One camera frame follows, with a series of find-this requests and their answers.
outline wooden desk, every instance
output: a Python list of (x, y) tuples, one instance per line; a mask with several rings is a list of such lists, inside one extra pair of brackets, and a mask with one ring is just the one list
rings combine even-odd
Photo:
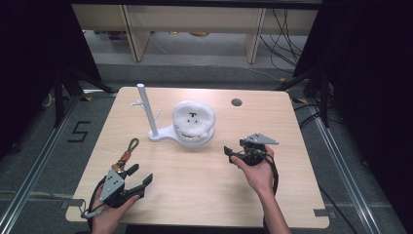
[[(215, 133), (211, 141), (187, 149), (173, 140), (152, 142), (144, 110), (131, 103), (140, 99), (136, 87), (120, 90), (107, 117), (94, 152), (74, 194), (90, 200), (98, 181), (106, 175), (133, 137), (140, 139), (126, 168), (140, 169), (127, 177), (126, 187), (139, 185), (153, 173), (145, 198), (129, 210), (123, 222), (201, 226), (262, 226), (263, 212), (258, 197), (244, 174), (228, 163), (223, 146), (242, 149), (239, 139), (259, 132), (276, 139), (273, 145), (280, 174), (277, 199), (290, 227), (325, 228), (316, 178), (287, 93), (241, 90), (146, 88), (152, 111), (162, 109), (158, 128), (171, 124), (174, 106), (185, 99), (201, 100), (215, 110)], [(234, 106), (233, 98), (243, 104)], [(69, 221), (84, 221), (77, 208), (70, 208)]]

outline gray carpet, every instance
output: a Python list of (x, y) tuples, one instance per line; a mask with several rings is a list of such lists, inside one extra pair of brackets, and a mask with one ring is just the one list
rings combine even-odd
[[(241, 67), (101, 64), (98, 69), (103, 82), (115, 89), (143, 83), (147, 87), (273, 90), (281, 84), (280, 78), (286, 78), (287, 81), (291, 79), (291, 73), (276, 69), (248, 70)], [(302, 98), (305, 85), (306, 82), (302, 82), (291, 88), (288, 91), (291, 98)], [(82, 87), (93, 88), (88, 83), (82, 83)], [(65, 197), (71, 197), (74, 193), (113, 101), (113, 97), (93, 97), (91, 101), (77, 103), (12, 233), (76, 233), (88, 230), (86, 223), (73, 223), (65, 220), (65, 209), (60, 206)], [(293, 103), (294, 107), (301, 105), (303, 103)], [(309, 107), (301, 108), (295, 113), (299, 123), (312, 115)], [(357, 151), (357, 146), (347, 131), (345, 123), (340, 119), (339, 113), (334, 109), (329, 110), (328, 113), (330, 131), (342, 150), (362, 194), (374, 212), (382, 232), (405, 233), (374, 176), (367, 167), (362, 165), (362, 156)], [(81, 126), (81, 131), (86, 131), (88, 134), (83, 142), (69, 142), (71, 139), (81, 137), (72, 134), (79, 121), (90, 122), (90, 124)], [(19, 141), (21, 152), (10, 153), (0, 162), (1, 212), (8, 207), (13, 192), (19, 189), (25, 179), (52, 131), (54, 122), (55, 108), (52, 105), (39, 112), (24, 137)], [(358, 233), (366, 233), (316, 123), (312, 121), (304, 126), (302, 134), (319, 185), (339, 207), (355, 230)], [(58, 197), (52, 199), (50, 196), (44, 196), (43, 193), (54, 193)], [(293, 233), (352, 233), (348, 223), (339, 215), (325, 195), (323, 195), (323, 200), (330, 212), (329, 227), (322, 230), (293, 229)], [(126, 230), (127, 226), (122, 225), (118, 233), (124, 233)], [(234, 233), (234, 230), (225, 228), (204, 230), (189, 227), (185, 229), (184, 227), (138, 226), (137, 230), (139, 233)], [(258, 233), (261, 230), (245, 231)]]

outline white stand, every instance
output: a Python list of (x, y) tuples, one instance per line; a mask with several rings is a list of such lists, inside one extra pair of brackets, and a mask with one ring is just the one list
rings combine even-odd
[(163, 139), (173, 139), (177, 143), (181, 144), (182, 146), (195, 148), (200, 147), (206, 144), (213, 136), (213, 128), (211, 128), (208, 132), (206, 138), (200, 141), (194, 141), (192, 139), (184, 140), (184, 138), (178, 136), (175, 132), (174, 125), (171, 124), (170, 126), (162, 129), (158, 129), (155, 124), (155, 119), (152, 114), (151, 106), (149, 104), (148, 96), (146, 95), (145, 86), (143, 84), (137, 84), (137, 89), (139, 90), (140, 98), (142, 101), (138, 101), (133, 103), (132, 105), (142, 105), (146, 116), (148, 117), (149, 125), (151, 126), (151, 131), (149, 131), (148, 136), (149, 139), (155, 142), (161, 141)]

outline person's right hand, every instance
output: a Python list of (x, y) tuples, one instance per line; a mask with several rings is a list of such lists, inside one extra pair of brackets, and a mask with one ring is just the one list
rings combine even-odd
[[(274, 161), (274, 151), (267, 145), (265, 145), (267, 150), (267, 158), (270, 161)], [(241, 170), (243, 170), (246, 180), (249, 186), (259, 195), (266, 193), (273, 194), (273, 182), (274, 176), (271, 170), (270, 164), (263, 160), (261, 163), (255, 166), (247, 165), (242, 159), (232, 156), (231, 160), (235, 165), (237, 165)]]

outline white base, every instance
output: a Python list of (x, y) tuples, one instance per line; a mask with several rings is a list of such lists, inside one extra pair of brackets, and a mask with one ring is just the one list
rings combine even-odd
[(200, 147), (206, 144), (213, 136), (213, 128), (211, 128), (208, 132), (208, 135), (206, 138), (200, 140), (200, 141), (185, 141), (181, 137), (179, 137), (174, 129), (173, 124), (170, 125), (169, 127), (163, 128), (163, 129), (157, 129), (158, 130), (158, 135), (154, 136), (152, 131), (149, 131), (149, 139), (155, 142), (161, 141), (163, 139), (173, 139), (179, 144), (188, 147), (188, 148), (195, 148), (195, 147)]

